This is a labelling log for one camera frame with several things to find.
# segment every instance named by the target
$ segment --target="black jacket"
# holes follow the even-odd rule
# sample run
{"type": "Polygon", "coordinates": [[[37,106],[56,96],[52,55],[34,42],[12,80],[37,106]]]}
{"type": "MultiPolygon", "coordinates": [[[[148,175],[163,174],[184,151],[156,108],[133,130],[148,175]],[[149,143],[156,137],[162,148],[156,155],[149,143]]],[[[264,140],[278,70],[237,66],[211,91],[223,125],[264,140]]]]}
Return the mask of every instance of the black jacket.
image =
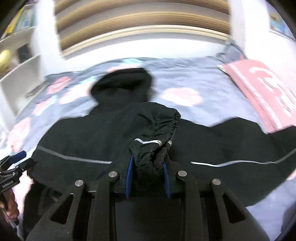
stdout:
{"type": "Polygon", "coordinates": [[[162,180],[169,151],[188,173],[209,182],[221,179],[249,206],[296,168],[295,154],[266,164],[296,147],[295,127],[266,135],[258,124],[240,118],[214,127],[197,125],[180,119],[175,109],[148,102],[151,80],[144,69],[126,69],[97,82],[91,94],[99,105],[88,116],[58,121],[39,142],[32,156],[38,162],[31,174],[35,181],[64,192],[78,179],[96,180],[116,169],[124,187],[133,154],[135,183],[148,188],[162,180]],[[258,163],[215,166],[234,160],[258,163]]]}

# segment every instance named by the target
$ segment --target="metal bolt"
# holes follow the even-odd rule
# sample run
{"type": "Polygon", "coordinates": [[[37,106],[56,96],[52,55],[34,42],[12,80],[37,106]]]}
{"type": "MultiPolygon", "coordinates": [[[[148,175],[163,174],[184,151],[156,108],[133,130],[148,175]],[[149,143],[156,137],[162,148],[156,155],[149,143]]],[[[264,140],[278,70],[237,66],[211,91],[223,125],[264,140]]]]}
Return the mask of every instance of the metal bolt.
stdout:
{"type": "Polygon", "coordinates": [[[75,182],[75,186],[76,187],[80,187],[80,186],[82,186],[83,185],[83,181],[82,180],[77,180],[76,182],[75,182]]]}
{"type": "Polygon", "coordinates": [[[117,172],[112,171],[112,172],[109,172],[108,176],[109,176],[109,177],[116,177],[117,174],[118,174],[117,172]]]}
{"type": "Polygon", "coordinates": [[[186,171],[178,171],[178,175],[180,177],[185,177],[185,176],[187,176],[187,172],[186,171]]]}
{"type": "Polygon", "coordinates": [[[221,184],[221,181],[219,179],[217,179],[217,178],[213,179],[212,182],[213,182],[214,185],[220,185],[221,184]]]}

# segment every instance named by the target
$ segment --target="gray bedding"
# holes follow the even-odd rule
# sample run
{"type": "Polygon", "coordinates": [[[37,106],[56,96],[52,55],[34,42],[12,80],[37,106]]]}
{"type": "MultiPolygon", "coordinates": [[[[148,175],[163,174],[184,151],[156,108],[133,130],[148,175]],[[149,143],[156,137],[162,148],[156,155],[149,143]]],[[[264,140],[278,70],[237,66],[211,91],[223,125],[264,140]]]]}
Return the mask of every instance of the gray bedding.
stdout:
{"type": "MultiPolygon", "coordinates": [[[[145,68],[153,77],[151,101],[176,108],[183,119],[212,126],[241,117],[258,123],[264,130],[250,102],[217,67],[243,57],[239,48],[229,43],[216,57],[120,59],[81,72],[49,75],[46,88],[18,116],[6,143],[12,146],[13,152],[28,152],[59,119],[87,115],[97,105],[88,94],[91,86],[111,68],[126,65],[145,68]]],[[[281,232],[285,212],[296,201],[295,185],[296,181],[286,181],[264,200],[248,207],[272,241],[281,232]]]]}

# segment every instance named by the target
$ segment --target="reflective stripe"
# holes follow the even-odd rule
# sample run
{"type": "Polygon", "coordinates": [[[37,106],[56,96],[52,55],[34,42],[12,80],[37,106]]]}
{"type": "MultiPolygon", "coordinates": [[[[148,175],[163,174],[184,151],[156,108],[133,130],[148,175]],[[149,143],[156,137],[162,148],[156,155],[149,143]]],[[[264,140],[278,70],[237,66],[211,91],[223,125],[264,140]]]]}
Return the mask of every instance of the reflective stripe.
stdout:
{"type": "Polygon", "coordinates": [[[268,164],[278,164],[284,160],[286,160],[288,157],[290,157],[291,155],[293,155],[296,152],[296,148],[293,149],[292,151],[290,151],[287,155],[285,155],[284,157],[282,157],[281,159],[277,160],[277,161],[267,161],[267,162],[257,162],[257,161],[228,161],[225,163],[221,163],[218,165],[213,165],[213,164],[209,164],[209,163],[201,163],[201,162],[194,162],[191,161],[192,164],[196,164],[196,165],[204,165],[204,166],[209,166],[209,167],[225,167],[225,166],[229,166],[232,164],[236,164],[236,163],[255,163],[255,164],[261,164],[261,165],[268,165],[268,164]]]}
{"type": "Polygon", "coordinates": [[[137,139],[135,139],[135,141],[141,142],[142,144],[157,143],[159,146],[163,145],[160,140],[142,141],[141,139],[137,138],[137,139]]]}
{"type": "Polygon", "coordinates": [[[47,149],[42,146],[37,146],[38,150],[44,151],[48,154],[63,158],[65,160],[72,160],[72,161],[83,161],[83,162],[89,162],[89,163],[97,163],[97,164],[111,164],[111,161],[101,161],[101,160],[92,160],[92,159],[84,159],[84,158],[79,158],[79,157],[74,157],[74,156],[65,156],[63,154],[57,153],[55,151],[52,151],[50,149],[47,149]]]}

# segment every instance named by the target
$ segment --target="book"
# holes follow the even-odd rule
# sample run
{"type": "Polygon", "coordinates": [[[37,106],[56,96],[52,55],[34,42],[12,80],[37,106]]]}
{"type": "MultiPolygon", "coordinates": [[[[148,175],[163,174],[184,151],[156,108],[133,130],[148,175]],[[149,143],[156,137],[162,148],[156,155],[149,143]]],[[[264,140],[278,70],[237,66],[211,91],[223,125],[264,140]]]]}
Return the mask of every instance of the book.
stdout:
{"type": "Polygon", "coordinates": [[[28,9],[25,9],[23,11],[21,17],[19,18],[19,20],[17,22],[17,26],[16,26],[16,28],[14,30],[15,33],[22,29],[22,25],[23,25],[23,22],[24,22],[24,19],[25,19],[26,15],[27,15],[27,11],[28,11],[28,9]]]}
{"type": "Polygon", "coordinates": [[[38,3],[38,0],[29,0],[26,5],[30,5],[30,4],[36,4],[38,3]]]}
{"type": "Polygon", "coordinates": [[[17,22],[20,18],[20,16],[22,15],[23,11],[25,10],[25,8],[23,7],[20,11],[18,11],[18,13],[14,16],[14,18],[12,19],[12,21],[10,22],[10,24],[8,25],[8,27],[6,28],[4,34],[2,35],[1,39],[11,35],[17,25],[17,22]]]}
{"type": "Polygon", "coordinates": [[[26,12],[26,15],[24,16],[24,20],[21,26],[21,30],[24,30],[26,28],[30,27],[30,23],[31,23],[31,18],[33,15],[33,9],[28,9],[26,12]]]}
{"type": "Polygon", "coordinates": [[[36,11],[35,11],[35,9],[34,9],[32,23],[31,23],[31,27],[34,27],[34,26],[36,26],[36,11]]]}
{"type": "Polygon", "coordinates": [[[32,55],[29,51],[29,48],[28,48],[28,44],[25,44],[24,46],[18,48],[17,53],[18,53],[18,56],[20,59],[20,63],[22,63],[32,57],[32,55]]]}

